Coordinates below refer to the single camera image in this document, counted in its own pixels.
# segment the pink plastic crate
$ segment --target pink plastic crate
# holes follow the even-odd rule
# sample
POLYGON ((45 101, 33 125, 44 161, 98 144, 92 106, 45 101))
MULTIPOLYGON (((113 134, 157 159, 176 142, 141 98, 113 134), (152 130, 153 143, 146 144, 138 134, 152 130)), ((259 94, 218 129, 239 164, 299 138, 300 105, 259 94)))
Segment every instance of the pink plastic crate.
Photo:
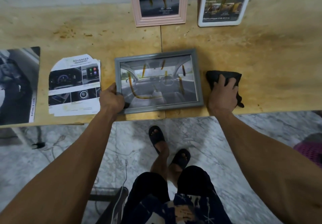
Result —
POLYGON ((322 168, 322 143, 320 142, 300 142, 294 146, 296 151, 304 155, 317 166, 322 168))

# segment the paper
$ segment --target paper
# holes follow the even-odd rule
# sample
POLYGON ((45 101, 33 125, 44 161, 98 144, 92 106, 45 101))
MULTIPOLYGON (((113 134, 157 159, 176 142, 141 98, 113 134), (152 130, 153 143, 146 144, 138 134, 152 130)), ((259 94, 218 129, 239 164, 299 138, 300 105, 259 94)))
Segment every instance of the paper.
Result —
POLYGON ((34 121, 40 47, 0 50, 0 125, 34 121))
POLYGON ((97 114, 100 77, 100 61, 89 55, 59 60, 49 74, 49 113, 54 116, 97 114))

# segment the steering wheel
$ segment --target steering wheel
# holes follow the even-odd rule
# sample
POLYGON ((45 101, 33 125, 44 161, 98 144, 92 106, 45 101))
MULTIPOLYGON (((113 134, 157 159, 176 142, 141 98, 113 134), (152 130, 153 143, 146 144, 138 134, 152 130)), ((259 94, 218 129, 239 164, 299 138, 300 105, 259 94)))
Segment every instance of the steering wheel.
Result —
POLYGON ((170 75, 165 75, 164 77, 161 78, 160 82, 164 86, 172 86, 175 83, 175 80, 173 79, 172 76, 170 75))

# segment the black sandal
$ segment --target black sandal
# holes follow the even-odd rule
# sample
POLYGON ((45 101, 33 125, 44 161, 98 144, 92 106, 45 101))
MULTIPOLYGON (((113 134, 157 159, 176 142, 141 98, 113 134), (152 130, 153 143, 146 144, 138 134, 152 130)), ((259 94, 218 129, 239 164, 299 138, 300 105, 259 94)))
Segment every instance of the black sandal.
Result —
POLYGON ((187 167, 187 164, 189 163, 191 158, 191 155, 188 150, 186 149, 180 149, 176 154, 175 157, 173 158, 171 164, 176 164, 181 167, 181 169, 184 169, 187 167))
POLYGON ((162 133, 160 127, 158 127, 158 126, 151 126, 150 129, 149 129, 149 137, 150 137, 151 143, 152 143, 153 147, 155 148, 156 152, 158 154, 160 154, 160 151, 155 147, 155 145, 158 142, 165 141, 164 140, 163 133, 162 133))

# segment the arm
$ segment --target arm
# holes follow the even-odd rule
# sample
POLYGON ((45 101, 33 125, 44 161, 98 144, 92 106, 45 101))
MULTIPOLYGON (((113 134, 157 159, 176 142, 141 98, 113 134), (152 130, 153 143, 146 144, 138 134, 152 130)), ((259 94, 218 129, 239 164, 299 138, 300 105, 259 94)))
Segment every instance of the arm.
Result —
POLYGON ((112 123, 124 107, 112 84, 100 94, 100 112, 82 135, 36 175, 0 214, 0 223, 80 223, 112 123))
POLYGON ((284 223, 321 223, 322 169, 306 157, 246 125, 232 114, 237 104, 232 78, 221 75, 209 100, 229 146, 255 193, 284 223))

